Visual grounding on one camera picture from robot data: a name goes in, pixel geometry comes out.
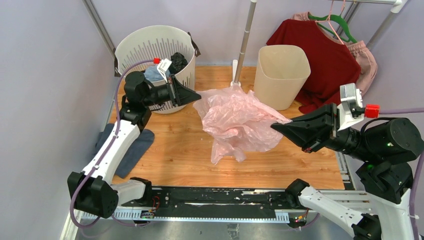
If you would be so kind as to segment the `pink plastic trash bag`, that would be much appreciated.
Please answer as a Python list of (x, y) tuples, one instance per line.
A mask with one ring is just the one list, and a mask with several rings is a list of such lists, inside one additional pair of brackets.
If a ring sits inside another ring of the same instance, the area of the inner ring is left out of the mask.
[(199, 91), (201, 99), (193, 103), (204, 132), (214, 138), (210, 161), (234, 157), (244, 161), (247, 152), (267, 152), (275, 148), (283, 135), (271, 125), (288, 124), (290, 119), (262, 103), (254, 91), (239, 85)]

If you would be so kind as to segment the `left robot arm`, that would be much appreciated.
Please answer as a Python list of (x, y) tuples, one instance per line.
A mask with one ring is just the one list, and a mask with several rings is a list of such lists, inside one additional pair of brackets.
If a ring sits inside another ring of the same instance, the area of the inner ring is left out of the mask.
[(180, 107), (201, 99), (201, 95), (180, 83), (175, 75), (154, 86), (142, 71), (125, 76), (124, 96), (112, 132), (89, 164), (81, 172), (71, 172), (67, 185), (71, 197), (69, 213), (83, 211), (107, 219), (116, 208), (130, 201), (149, 206), (153, 201), (152, 183), (133, 177), (120, 184), (112, 184), (113, 176), (133, 142), (145, 129), (151, 106), (171, 102)]

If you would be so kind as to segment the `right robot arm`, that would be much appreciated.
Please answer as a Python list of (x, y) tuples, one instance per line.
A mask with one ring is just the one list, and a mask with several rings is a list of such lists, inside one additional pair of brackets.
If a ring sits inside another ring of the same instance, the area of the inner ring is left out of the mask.
[(379, 117), (379, 110), (331, 103), (271, 125), (305, 153), (327, 148), (362, 161), (356, 174), (372, 213), (339, 204), (302, 179), (285, 189), (285, 201), (292, 209), (316, 211), (355, 240), (421, 240), (414, 212), (418, 174), (410, 162), (423, 159), (424, 141), (408, 118)]

